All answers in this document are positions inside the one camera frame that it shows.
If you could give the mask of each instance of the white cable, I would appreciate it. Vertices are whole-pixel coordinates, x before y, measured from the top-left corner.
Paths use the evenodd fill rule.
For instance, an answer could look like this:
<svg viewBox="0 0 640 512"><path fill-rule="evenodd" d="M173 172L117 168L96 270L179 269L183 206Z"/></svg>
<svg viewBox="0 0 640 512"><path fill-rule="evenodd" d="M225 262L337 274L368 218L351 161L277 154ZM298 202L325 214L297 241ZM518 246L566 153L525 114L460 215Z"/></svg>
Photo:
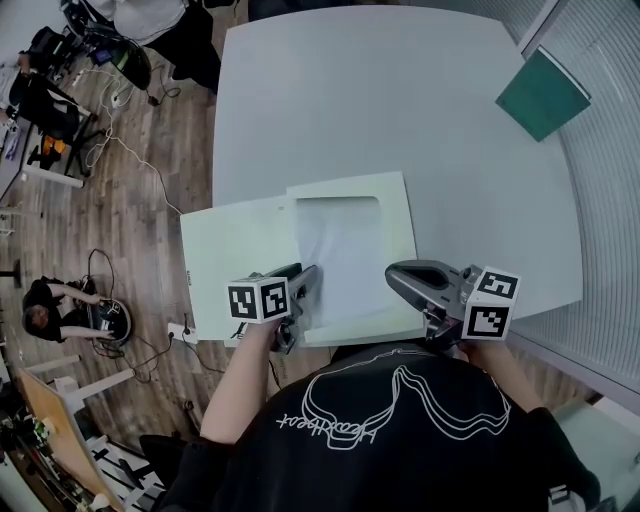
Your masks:
<svg viewBox="0 0 640 512"><path fill-rule="evenodd" d="M167 204L167 206L169 206L170 208L173 208L178 213L178 215L182 215L182 212L169 202L169 198L167 197L167 188L165 187L164 179L162 178L162 174L160 174L160 171L158 171L158 169L156 169L153 165L151 165L146 160L142 160L138 156L138 153L136 153L133 149L131 149L129 146L127 146L120 137L115 137L113 135L113 115L109 111L109 108L104 104L104 94L109 89L109 87L111 87L112 84L117 84L117 89L116 90L120 91L121 82L118 79L118 77L113 75L113 74L111 74L111 73L109 73L109 72L107 72L107 71L102 71L101 69L83 69L82 71L80 71L80 75L82 75L82 74L84 74L86 72L88 72L88 73L102 73L103 75L107 75L107 76L111 77L111 81L109 83L107 83L107 85L102 89L102 92L100 93L100 106L102 108L104 108L104 110L106 111L107 115L109 116L109 128L107 129L106 138L105 138L104 142L97 143L87 153L87 156L85 158L85 164L86 164L87 168L92 169L92 168L94 168L96 166L96 164L100 160L100 157L102 156L102 153L104 152L105 146L107 145L107 143L110 140L118 141L122 145L122 147L124 149L126 149L129 153L131 153L133 156L136 157L136 160L138 160L139 163L150 167L151 169L153 169L156 172L156 174L158 175L158 179L160 180L160 185L162 186L162 194L164 196L164 202ZM133 87L131 88L131 94L129 95L129 98L127 98L127 101L125 101L121 106L126 105L129 102L129 100L131 99L132 95L133 95ZM96 149L98 150L98 156L90 164L89 163L89 157L91 156L91 154Z"/></svg>

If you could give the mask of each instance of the wooden board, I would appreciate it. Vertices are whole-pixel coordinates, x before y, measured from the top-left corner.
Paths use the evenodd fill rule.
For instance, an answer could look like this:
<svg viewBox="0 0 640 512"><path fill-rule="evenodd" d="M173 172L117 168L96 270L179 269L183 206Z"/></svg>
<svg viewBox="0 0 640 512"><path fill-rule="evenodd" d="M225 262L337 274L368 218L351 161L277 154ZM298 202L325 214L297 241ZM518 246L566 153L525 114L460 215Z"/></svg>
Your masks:
<svg viewBox="0 0 640 512"><path fill-rule="evenodd" d="M19 374L33 415L40 421L49 418L55 427L48 444L58 464L93 494L104 494L115 510L124 510L122 502L107 487L64 399L28 371L20 369Z"/></svg>

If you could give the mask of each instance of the white wall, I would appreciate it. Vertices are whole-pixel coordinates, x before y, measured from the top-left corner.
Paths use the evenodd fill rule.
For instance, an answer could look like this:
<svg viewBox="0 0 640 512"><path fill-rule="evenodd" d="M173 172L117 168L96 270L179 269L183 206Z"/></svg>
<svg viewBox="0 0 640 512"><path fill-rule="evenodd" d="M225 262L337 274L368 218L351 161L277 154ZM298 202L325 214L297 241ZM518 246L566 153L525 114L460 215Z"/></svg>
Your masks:
<svg viewBox="0 0 640 512"><path fill-rule="evenodd" d="M0 0L0 62L17 59L42 27L60 32L65 19L59 0Z"/></svg>

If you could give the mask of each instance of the white line drawing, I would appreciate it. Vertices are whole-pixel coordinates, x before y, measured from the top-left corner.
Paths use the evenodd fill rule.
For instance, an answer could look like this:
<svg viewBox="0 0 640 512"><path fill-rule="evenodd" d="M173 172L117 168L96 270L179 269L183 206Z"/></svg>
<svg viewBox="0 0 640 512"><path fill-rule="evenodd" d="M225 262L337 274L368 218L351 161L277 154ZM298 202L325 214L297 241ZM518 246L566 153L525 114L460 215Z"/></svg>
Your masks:
<svg viewBox="0 0 640 512"><path fill-rule="evenodd" d="M373 416L370 416L362 423L348 423L339 421L339 419L330 411L318 406L312 396L313 387L319 379L325 375L331 375L358 366L368 365L374 361L393 355L416 355L422 357L432 357L429 354L417 350L394 349L391 352L377 355L368 360L354 363L340 368L338 370L329 371L316 375L307 386L307 390L302 399L302 416L288 416L287 414L276 423L280 428L288 426L301 430L303 428L311 430L311 435L324 434L327 436L327 448L330 450L353 450L358 443L365 438L369 439L373 444L377 432L382 429L393 417L396 403L400 397L401 384L408 389L418 393L422 399L424 409L433 422L433 424L447 437L456 441L464 441L483 430L496 436L500 434L509 422L509 413L511 405L502 394L496 383L496 391L500 394L504 413L500 416L493 416L487 413L480 413L469 419L461 419L449 414L436 400L433 392L429 388L427 381L421 375L412 373L405 365L399 365L391 377L392 401L391 404Z"/></svg>

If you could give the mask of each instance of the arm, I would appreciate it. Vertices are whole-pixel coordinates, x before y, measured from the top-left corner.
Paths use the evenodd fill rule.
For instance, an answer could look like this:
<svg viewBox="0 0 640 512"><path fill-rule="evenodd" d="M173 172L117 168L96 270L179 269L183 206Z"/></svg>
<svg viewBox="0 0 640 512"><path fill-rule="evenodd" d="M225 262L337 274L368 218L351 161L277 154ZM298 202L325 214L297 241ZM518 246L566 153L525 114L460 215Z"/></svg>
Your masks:
<svg viewBox="0 0 640 512"><path fill-rule="evenodd" d="M54 297L71 297L72 299L78 299L82 302L86 302L87 304L99 304L103 297L100 295L89 295L76 288L72 288L71 286L67 286L66 284L47 284L49 289L51 290L51 295Z"/></svg>
<svg viewBox="0 0 640 512"><path fill-rule="evenodd" d="M249 325L218 384L202 420L200 435L235 444L264 405L273 334L280 322Z"/></svg>
<svg viewBox="0 0 640 512"><path fill-rule="evenodd" d="M544 407L507 345L501 342L466 343L462 350L469 362L487 372L525 412Z"/></svg>
<svg viewBox="0 0 640 512"><path fill-rule="evenodd" d="M65 340L67 338L101 338L103 340L112 340L112 331L100 331L98 329L89 329L87 327L77 327L75 325L67 325L60 327L60 337Z"/></svg>

